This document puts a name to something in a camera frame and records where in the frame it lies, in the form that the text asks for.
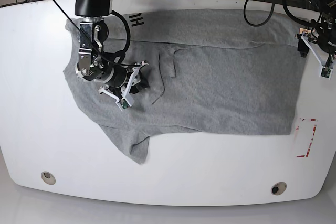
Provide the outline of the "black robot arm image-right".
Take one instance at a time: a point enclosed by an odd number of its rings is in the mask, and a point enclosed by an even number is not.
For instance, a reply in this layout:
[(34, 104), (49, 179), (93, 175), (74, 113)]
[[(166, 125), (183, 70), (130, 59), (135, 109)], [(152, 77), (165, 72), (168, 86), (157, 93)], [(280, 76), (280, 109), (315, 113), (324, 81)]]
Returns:
[(302, 26), (298, 39), (298, 51), (302, 57), (312, 52), (320, 66), (320, 76), (330, 78), (335, 71), (335, 0), (306, 0), (319, 13), (310, 21), (296, 17), (288, 8), (287, 0), (282, 7), (287, 16)]

